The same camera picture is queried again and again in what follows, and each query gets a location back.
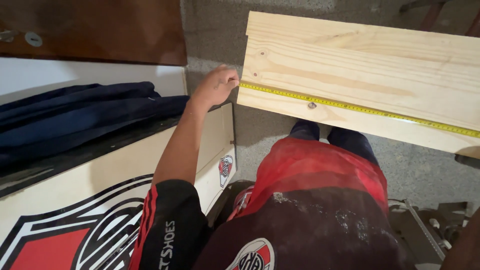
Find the sleeve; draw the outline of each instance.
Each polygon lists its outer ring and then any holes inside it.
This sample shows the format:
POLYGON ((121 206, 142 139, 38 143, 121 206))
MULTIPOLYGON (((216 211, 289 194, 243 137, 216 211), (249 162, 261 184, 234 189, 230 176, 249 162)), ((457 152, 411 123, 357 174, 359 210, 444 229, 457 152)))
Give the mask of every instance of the sleeve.
POLYGON ((160 182, 145 198, 129 270, 190 269, 211 233, 193 185, 160 182))

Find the tape measure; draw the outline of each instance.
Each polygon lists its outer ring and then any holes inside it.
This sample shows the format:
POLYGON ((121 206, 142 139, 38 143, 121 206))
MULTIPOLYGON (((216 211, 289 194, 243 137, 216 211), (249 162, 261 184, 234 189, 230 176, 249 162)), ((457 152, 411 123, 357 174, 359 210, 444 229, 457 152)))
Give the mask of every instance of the tape measure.
POLYGON ((342 103, 339 101, 332 101, 328 99, 323 99, 319 97, 312 97, 312 96, 304 96, 300 95, 298 93, 292 93, 292 92, 287 92, 283 90, 278 90, 278 89, 270 89, 270 88, 265 88, 262 86, 256 86, 256 85, 250 85, 245 82, 240 82, 239 86, 253 89, 253 90, 258 90, 262 92, 267 92, 270 94, 275 94, 275 95, 280 95, 284 97, 289 97, 289 98, 296 98, 296 99, 301 99, 305 101, 310 101, 314 103, 320 103, 328 106, 333 106, 333 107, 338 107, 338 108, 343 108, 347 110, 354 110, 354 111, 359 111, 359 112, 364 112, 368 114, 375 114, 383 117, 389 117, 389 118, 395 118, 399 120, 404 120, 404 121, 410 121, 413 123, 425 125, 431 128, 436 128, 439 130, 443 131, 449 131, 457 134, 462 134, 474 138, 480 138, 480 132, 473 130, 473 129, 467 129, 463 127, 458 127, 454 125, 449 125, 449 124, 444 124, 444 123, 439 123, 439 122, 434 122, 434 121, 429 121, 425 119, 420 119, 416 117, 411 117, 411 116, 406 116, 406 115, 401 115, 401 114, 396 114, 396 113, 391 113, 387 111, 382 111, 382 110, 376 110, 372 108, 367 108, 367 107, 362 107, 362 106, 357 106, 353 104, 348 104, 348 103, 342 103))

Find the hand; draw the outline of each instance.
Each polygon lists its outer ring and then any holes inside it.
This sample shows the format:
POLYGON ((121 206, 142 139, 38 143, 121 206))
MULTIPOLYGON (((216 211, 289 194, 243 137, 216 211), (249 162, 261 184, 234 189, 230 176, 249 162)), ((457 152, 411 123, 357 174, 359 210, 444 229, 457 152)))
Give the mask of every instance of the hand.
POLYGON ((212 106, 227 100, 233 88, 239 85, 235 69, 222 64, 210 71, 192 95, 191 102, 207 112, 212 106))

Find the brown wooden panel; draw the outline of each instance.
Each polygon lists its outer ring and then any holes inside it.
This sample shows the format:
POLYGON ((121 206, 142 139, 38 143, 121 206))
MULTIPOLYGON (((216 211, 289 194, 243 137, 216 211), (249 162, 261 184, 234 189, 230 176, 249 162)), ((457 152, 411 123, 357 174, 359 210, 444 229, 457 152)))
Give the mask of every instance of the brown wooden panel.
POLYGON ((0 0, 0 31, 16 29, 0 53, 186 65, 180 0, 0 0), (33 47, 26 32, 43 41, 33 47))

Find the gray concrete floor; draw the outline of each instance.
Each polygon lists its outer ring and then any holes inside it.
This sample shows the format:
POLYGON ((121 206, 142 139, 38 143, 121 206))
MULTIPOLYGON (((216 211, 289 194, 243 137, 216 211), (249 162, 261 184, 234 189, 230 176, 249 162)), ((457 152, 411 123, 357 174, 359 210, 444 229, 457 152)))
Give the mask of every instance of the gray concrete floor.
MULTIPOLYGON (((247 44, 248 12, 261 11, 334 21, 417 29, 428 8, 403 15, 410 0, 182 0, 188 52, 187 85, 194 91, 203 76, 221 63, 241 76, 247 44)), ((478 0, 448 2, 433 31, 463 34, 480 8, 478 0)), ((236 90, 230 96, 235 104, 236 90)), ((258 165, 295 119, 234 105, 239 170, 236 179, 255 180, 258 165)), ((321 125, 323 141, 329 127, 321 125)), ((390 198, 408 198, 419 207, 440 202, 480 204, 480 170, 457 164, 454 155, 366 134, 388 180, 390 198)))

